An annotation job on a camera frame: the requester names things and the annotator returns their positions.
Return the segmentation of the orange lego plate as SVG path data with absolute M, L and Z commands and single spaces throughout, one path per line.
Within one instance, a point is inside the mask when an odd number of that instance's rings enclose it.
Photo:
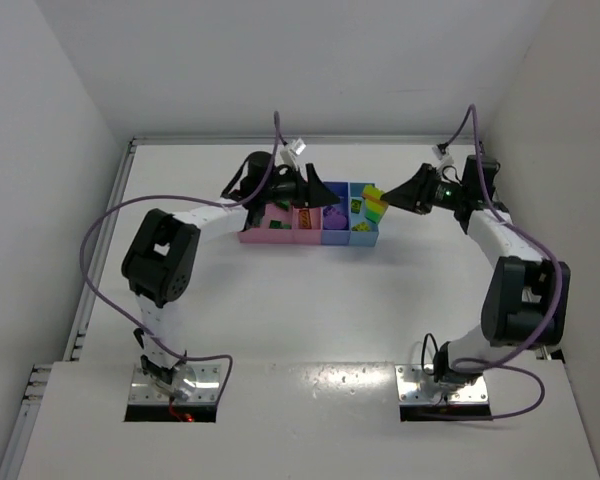
M 298 210 L 298 226 L 303 230 L 312 229 L 311 210 L 310 209 L 299 209 Z

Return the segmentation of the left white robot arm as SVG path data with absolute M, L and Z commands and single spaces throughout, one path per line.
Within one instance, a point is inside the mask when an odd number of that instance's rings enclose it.
M 336 204 L 338 197 L 313 164 L 302 174 L 293 162 L 276 166 L 272 154 L 256 151 L 209 206 L 180 213 L 154 208 L 145 215 L 122 262 L 122 275 L 140 307 L 134 336 L 143 349 L 141 368 L 171 395 L 179 395 L 190 360 L 176 345 L 177 327 L 168 317 L 189 286 L 198 247 L 259 225 L 266 207 L 281 202 L 311 209 Z

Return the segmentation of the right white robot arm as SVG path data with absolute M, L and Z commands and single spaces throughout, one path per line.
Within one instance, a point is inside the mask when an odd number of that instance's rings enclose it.
M 472 383 L 524 350 L 558 345 L 564 333 L 570 269 L 532 242 L 495 201 L 499 170 L 497 160 L 470 155 L 461 179 L 449 181 L 442 168 L 423 164 L 382 196 L 390 206 L 419 215 L 433 208 L 451 211 L 493 269 L 478 326 L 442 344 L 434 356 L 432 375 L 439 383 Z

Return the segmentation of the multicolour lego stack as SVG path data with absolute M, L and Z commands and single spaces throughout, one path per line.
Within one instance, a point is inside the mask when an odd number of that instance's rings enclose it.
M 372 184 L 364 186 L 361 196 L 365 203 L 365 218 L 379 224 L 388 210 L 389 204 L 382 199 L 384 191 Z

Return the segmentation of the purple round lego brick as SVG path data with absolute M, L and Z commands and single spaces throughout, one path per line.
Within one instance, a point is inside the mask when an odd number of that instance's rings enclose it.
M 323 228 L 331 231 L 344 231 L 348 229 L 348 216 L 335 206 L 323 209 Z

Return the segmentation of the lime green lego brick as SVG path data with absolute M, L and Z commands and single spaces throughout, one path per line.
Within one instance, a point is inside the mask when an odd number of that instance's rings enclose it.
M 362 201 L 359 199 L 351 200 L 351 211 L 353 213 L 359 213 L 361 211 Z

